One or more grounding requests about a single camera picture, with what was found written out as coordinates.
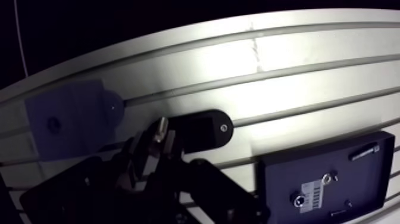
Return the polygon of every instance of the screw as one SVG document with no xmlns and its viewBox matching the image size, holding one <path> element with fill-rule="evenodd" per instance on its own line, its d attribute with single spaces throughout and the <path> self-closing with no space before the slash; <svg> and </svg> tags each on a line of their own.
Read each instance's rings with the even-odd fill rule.
<svg viewBox="0 0 400 224">
<path fill-rule="evenodd" d="M 346 201 L 345 201 L 345 205 L 346 205 L 347 207 L 349 207 L 349 208 L 353 208 L 353 204 L 351 203 L 350 200 L 346 200 Z"/>
<path fill-rule="evenodd" d="M 228 130 L 228 125 L 221 125 L 220 129 L 222 132 L 226 132 Z"/>
<path fill-rule="evenodd" d="M 338 178 L 338 171 L 336 171 L 336 170 L 334 170 L 334 171 L 331 171 L 330 172 L 330 175 L 333 177 L 333 180 L 334 181 L 339 181 L 339 178 Z"/>
<path fill-rule="evenodd" d="M 329 173 L 326 173 L 323 177 L 322 177 L 322 185 L 328 185 L 331 183 L 332 181 L 332 177 Z"/>
</svg>

